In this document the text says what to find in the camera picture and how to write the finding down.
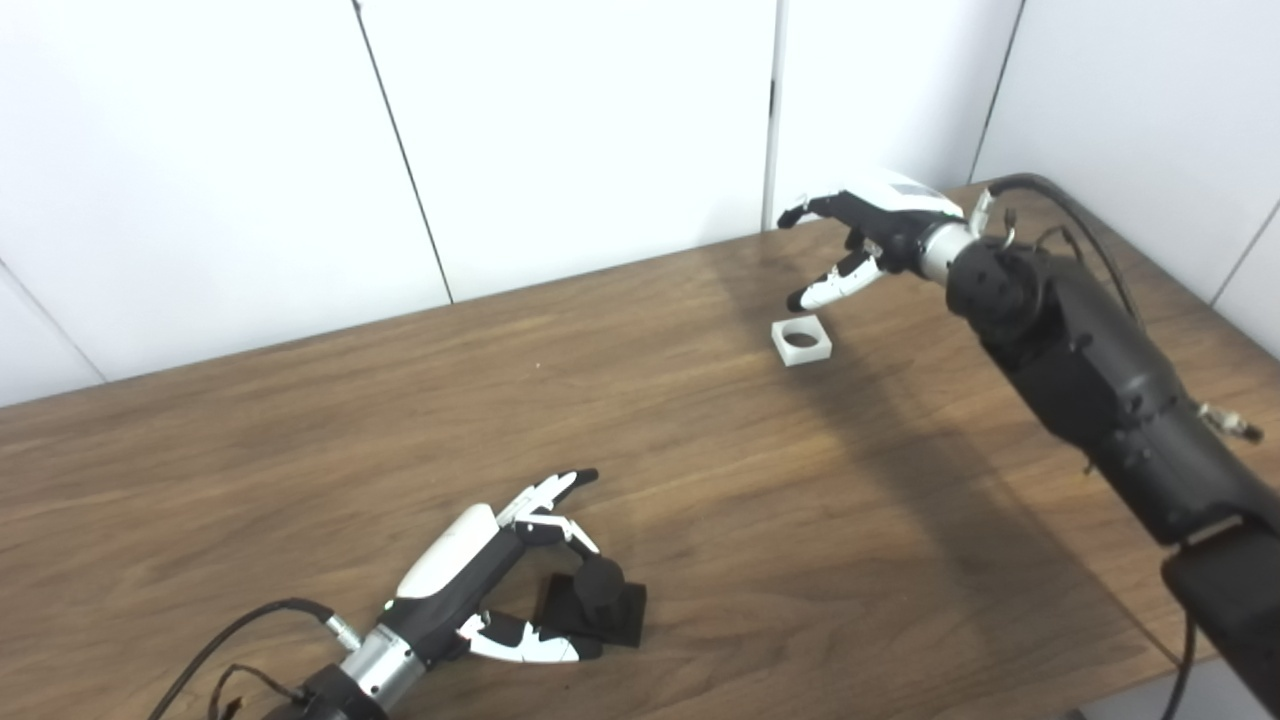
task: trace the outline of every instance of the black cable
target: black cable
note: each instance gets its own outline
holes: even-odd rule
[[[227,625],[227,628],[224,628],[223,632],[214,635],[214,639],[209,641],[209,643],[198,653],[196,653],[196,657],[193,657],[191,662],[187,664],[187,667],[178,675],[178,678],[173,682],[173,684],[169,685],[169,691],[164,693],[164,697],[161,697],[160,702],[156,703],[155,710],[151,711],[151,715],[147,716],[147,720],[160,720],[160,716],[163,716],[165,711],[169,710],[169,706],[173,705],[174,698],[178,697],[178,693],[182,692],[182,688],[184,688],[187,683],[191,682],[191,678],[192,675],[196,674],[196,670],[200,670],[200,666],[204,665],[206,660],[209,660],[209,656],[212,655],[219,646],[227,642],[227,638],[234,635],[241,628],[248,625],[253,620],[257,620],[264,615],[270,615],[276,610],[294,610],[298,612],[306,612],[307,615],[311,615],[312,618],[319,620],[320,624],[328,623],[329,618],[333,618],[332,609],[325,607],[319,602],[302,600],[297,597],[278,600],[275,602],[268,602],[266,605],[256,610],[250,610],[244,615],[241,615],[234,623]]]
[[[1062,233],[1062,241],[1071,247],[1071,254],[1075,255],[1075,261],[1083,265],[1084,252],[1080,251],[1080,243],[1076,242],[1075,236],[1071,234],[1071,229],[1066,225],[1053,225],[1042,232],[1041,236],[1036,238],[1036,242],[1032,243],[1032,247],[1039,250],[1046,242],[1048,242],[1048,238],[1053,237],[1053,233]]]
[[[1183,702],[1183,693],[1187,692],[1187,679],[1190,678],[1192,666],[1196,665],[1196,621],[1187,614],[1187,639],[1183,641],[1183,661],[1178,665],[1178,676],[1174,678],[1174,689],[1169,693],[1169,705],[1160,720],[1174,720],[1178,715],[1178,706]]]
[[[1124,305],[1125,311],[1129,313],[1129,316],[1133,318],[1135,323],[1138,323],[1139,328],[1144,328],[1142,315],[1138,313],[1138,304],[1134,302],[1133,293],[1129,292],[1129,284],[1124,282],[1124,277],[1120,274],[1120,266],[1116,264],[1115,258],[1111,256],[1111,251],[1107,250],[1106,246],[1103,246],[1102,242],[1100,242],[1093,234],[1093,231],[1089,229],[1088,223],[1085,223],[1084,218],[1076,211],[1075,202],[1066,195],[1066,192],[1046,178],[1033,174],[1009,176],[1007,178],[1001,178],[987,186],[987,192],[989,192],[992,197],[998,197],[1007,190],[1028,190],[1041,197],[1044,197],[1046,200],[1050,200],[1057,205],[1060,210],[1066,213],[1066,217],[1080,228],[1080,232],[1084,233],[1084,240],[1089,242],[1093,251],[1106,266],[1107,274],[1111,275],[1111,283],[1115,286],[1116,295],[1120,296],[1120,304]]]
[[[236,698],[227,706],[225,714],[219,714],[219,707],[221,706],[223,687],[227,685],[227,680],[229,680],[230,676],[234,675],[236,673],[248,673],[250,675],[253,675],[259,680],[262,680],[264,685],[271,688],[273,692],[288,698],[289,702],[301,702],[306,698],[306,694],[303,694],[302,691],[284,687],[283,684],[274,680],[270,675],[259,670],[257,667],[250,667],[248,665],[232,662],[230,665],[227,666],[227,670],[223,670],[223,676],[218,678],[218,684],[214,685],[214,694],[209,696],[209,720],[230,720],[230,717],[239,710],[241,707],[239,698]]]

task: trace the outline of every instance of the black block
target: black block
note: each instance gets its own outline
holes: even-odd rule
[[[593,557],[572,577],[552,575],[538,623],[570,635],[640,647],[646,600],[645,587],[623,582],[612,560]]]

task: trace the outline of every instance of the black square base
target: black square base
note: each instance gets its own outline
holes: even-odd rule
[[[648,594],[644,585],[625,583],[617,602],[618,621],[612,628],[600,628],[586,619],[582,601],[573,592],[573,577],[556,573],[547,585],[547,598],[543,601],[543,614],[538,624],[571,635],[595,638],[603,643],[640,647]]]

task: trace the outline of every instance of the wooden table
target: wooden table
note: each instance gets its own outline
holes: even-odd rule
[[[1014,197],[1020,233],[1059,222]],[[1280,365],[1107,240],[1192,391],[1280,428]],[[822,313],[831,360],[782,366],[769,323],[842,241],[814,223],[0,411],[0,714],[145,716],[276,597],[367,628],[463,507],[588,465],[563,510],[649,585],[644,646],[465,659],[398,717],[1036,720],[1170,671],[1161,551],[941,288],[883,281]],[[1280,478],[1276,446],[1239,450]],[[530,553],[493,606],[529,615],[571,568]],[[306,619],[242,635],[170,716],[232,660],[296,682],[339,656]]]

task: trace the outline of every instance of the white square block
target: white square block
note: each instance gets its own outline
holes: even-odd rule
[[[787,342],[787,336],[808,336],[817,342],[809,347],[801,347]],[[827,331],[822,328],[817,315],[804,315],[773,323],[773,345],[778,348],[782,364],[787,368],[831,357],[831,338],[827,337]]]

